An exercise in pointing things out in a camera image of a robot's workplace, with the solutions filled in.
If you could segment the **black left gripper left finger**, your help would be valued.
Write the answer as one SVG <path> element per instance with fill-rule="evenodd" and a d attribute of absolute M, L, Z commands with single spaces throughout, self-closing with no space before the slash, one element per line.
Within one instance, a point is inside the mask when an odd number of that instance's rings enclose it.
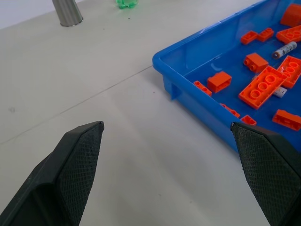
<path fill-rule="evenodd" d="M 64 134 L 0 214 L 0 226 L 79 226 L 91 192 L 104 123 Z"/>

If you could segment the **small orange building block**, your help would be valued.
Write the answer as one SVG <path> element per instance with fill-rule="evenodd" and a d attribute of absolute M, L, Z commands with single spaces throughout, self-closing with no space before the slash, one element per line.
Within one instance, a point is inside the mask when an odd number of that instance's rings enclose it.
<path fill-rule="evenodd" d="M 269 65 L 269 63 L 257 53 L 247 55 L 243 64 L 254 73 L 260 73 Z"/>
<path fill-rule="evenodd" d="M 207 79 L 207 87 L 214 93 L 228 87 L 231 83 L 232 77 L 224 71 L 216 73 L 214 76 Z"/>
<path fill-rule="evenodd" d="M 278 109 L 272 121 L 295 131 L 301 129 L 301 116 L 291 114 L 285 110 Z"/>
<path fill-rule="evenodd" d="M 255 126 L 257 122 L 250 116 L 250 115 L 245 115 L 240 119 L 243 123 L 248 124 L 248 125 L 253 125 Z"/>
<path fill-rule="evenodd" d="M 267 41 L 269 38 L 271 38 L 274 34 L 274 31 L 271 28 L 266 28 L 265 30 L 263 30 L 262 32 L 260 32 L 256 39 L 260 42 L 265 42 Z"/>
<path fill-rule="evenodd" d="M 257 32 L 248 31 L 247 33 L 245 33 L 244 35 L 241 36 L 240 42 L 243 45 L 248 45 L 249 43 L 251 43 L 252 41 L 254 41 L 255 39 L 257 39 L 257 37 L 258 37 L 258 33 Z"/>
<path fill-rule="evenodd" d="M 236 116 L 237 118 L 240 117 L 240 114 L 239 114 L 237 111 L 235 111 L 235 110 L 229 108 L 228 106 L 226 106 L 226 105 L 223 104 L 223 103 L 220 103 L 220 105 L 221 105 L 223 108 L 225 108 L 226 110 L 228 110 L 230 113 L 232 113 L 234 116 Z"/>
<path fill-rule="evenodd" d="M 212 92 L 205 86 L 203 85 L 200 81 L 194 81 L 193 84 L 199 88 L 201 91 L 203 91 L 205 94 L 208 96 L 212 96 Z"/>

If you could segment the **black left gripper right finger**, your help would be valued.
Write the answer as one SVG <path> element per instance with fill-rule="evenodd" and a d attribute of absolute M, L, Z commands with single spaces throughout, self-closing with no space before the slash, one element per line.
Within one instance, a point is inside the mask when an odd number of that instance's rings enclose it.
<path fill-rule="evenodd" d="M 280 134 L 240 122 L 232 131 L 246 181 L 270 226 L 301 226 L 301 153 Z"/>

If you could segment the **green plastic bottle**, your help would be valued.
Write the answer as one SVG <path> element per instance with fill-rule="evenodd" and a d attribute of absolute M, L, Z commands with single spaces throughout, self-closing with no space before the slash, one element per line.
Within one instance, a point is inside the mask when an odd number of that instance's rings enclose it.
<path fill-rule="evenodd" d="M 134 8 L 138 0 L 115 0 L 119 9 Z"/>

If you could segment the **white cylindrical battery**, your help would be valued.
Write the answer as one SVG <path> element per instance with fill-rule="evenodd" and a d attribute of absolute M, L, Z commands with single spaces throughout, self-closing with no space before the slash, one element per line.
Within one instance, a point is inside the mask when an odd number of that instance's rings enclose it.
<path fill-rule="evenodd" d="M 273 93 L 273 95 L 275 95 L 278 98 L 283 98 L 284 95 L 286 94 L 286 92 L 287 92 L 287 89 L 280 86 L 276 89 L 276 91 Z"/>
<path fill-rule="evenodd" d="M 295 41 L 289 42 L 288 44 L 284 45 L 283 47 L 277 49 L 272 53 L 273 59 L 279 59 L 282 56 L 288 54 L 292 50 L 297 48 L 297 43 Z"/>

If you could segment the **blue plastic bin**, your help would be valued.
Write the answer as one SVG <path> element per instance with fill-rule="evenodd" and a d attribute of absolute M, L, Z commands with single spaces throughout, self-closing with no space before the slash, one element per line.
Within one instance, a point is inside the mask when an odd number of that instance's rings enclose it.
<path fill-rule="evenodd" d="M 156 53 L 154 68 L 163 76 L 165 90 L 178 100 L 216 135 L 232 148 L 236 142 L 230 130 L 232 122 L 250 115 L 257 126 L 281 134 L 301 153 L 301 129 L 292 130 L 272 121 L 278 109 L 301 116 L 301 76 L 283 98 L 272 95 L 258 110 L 239 99 L 239 93 L 252 81 L 255 73 L 243 64 L 245 57 L 257 53 L 269 66 L 278 69 L 287 56 L 301 59 L 301 41 L 297 48 L 273 59 L 272 53 L 285 44 L 276 38 L 279 31 L 292 27 L 280 23 L 287 7 L 301 4 L 301 0 L 263 0 L 198 33 Z M 243 45 L 242 35 L 248 31 L 258 34 L 271 28 L 274 34 L 265 42 L 257 39 Z M 232 77 L 228 87 L 208 96 L 193 82 L 200 81 L 207 87 L 207 79 L 221 71 Z M 237 118 L 220 103 L 237 111 Z"/>

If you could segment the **silver metal cup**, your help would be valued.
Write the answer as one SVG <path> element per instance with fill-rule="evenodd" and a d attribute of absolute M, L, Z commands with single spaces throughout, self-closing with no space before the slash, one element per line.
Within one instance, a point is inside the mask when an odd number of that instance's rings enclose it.
<path fill-rule="evenodd" d="M 75 0 L 52 0 L 60 25 L 71 27 L 80 24 L 83 16 Z"/>

